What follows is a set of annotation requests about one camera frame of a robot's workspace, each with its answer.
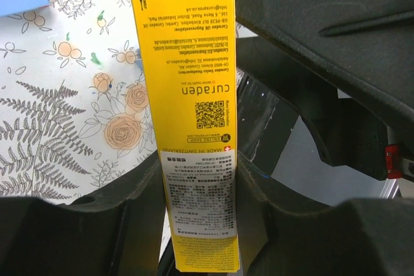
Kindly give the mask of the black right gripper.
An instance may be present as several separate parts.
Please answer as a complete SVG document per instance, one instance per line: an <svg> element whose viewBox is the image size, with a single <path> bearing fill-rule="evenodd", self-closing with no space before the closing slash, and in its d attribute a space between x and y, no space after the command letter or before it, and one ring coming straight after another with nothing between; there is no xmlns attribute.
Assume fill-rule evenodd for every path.
<svg viewBox="0 0 414 276"><path fill-rule="evenodd" d="M413 128L413 0L236 0L236 19L256 35L237 65L301 116L321 160L385 180L386 125Z"/></svg>

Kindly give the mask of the small yellow box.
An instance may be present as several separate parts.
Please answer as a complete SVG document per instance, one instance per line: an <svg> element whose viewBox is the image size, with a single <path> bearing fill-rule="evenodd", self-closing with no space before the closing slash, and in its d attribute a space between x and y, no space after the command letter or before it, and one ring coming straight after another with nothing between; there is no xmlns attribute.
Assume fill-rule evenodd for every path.
<svg viewBox="0 0 414 276"><path fill-rule="evenodd" d="M181 272L240 267L235 0L132 0Z"/></svg>

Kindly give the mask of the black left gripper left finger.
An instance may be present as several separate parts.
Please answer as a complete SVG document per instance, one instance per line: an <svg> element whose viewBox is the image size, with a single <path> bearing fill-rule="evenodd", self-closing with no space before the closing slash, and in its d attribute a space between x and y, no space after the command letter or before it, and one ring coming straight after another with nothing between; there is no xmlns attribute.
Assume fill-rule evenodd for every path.
<svg viewBox="0 0 414 276"><path fill-rule="evenodd" d="M2 275L155 275L166 203L158 154L69 205L1 199Z"/></svg>

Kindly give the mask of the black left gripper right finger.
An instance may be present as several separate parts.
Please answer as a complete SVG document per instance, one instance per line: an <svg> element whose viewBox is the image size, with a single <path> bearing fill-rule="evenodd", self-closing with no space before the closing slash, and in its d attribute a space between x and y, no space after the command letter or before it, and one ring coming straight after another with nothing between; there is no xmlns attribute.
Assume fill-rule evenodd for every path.
<svg viewBox="0 0 414 276"><path fill-rule="evenodd" d="M237 230L245 275L412 275L413 201L331 207L237 156Z"/></svg>

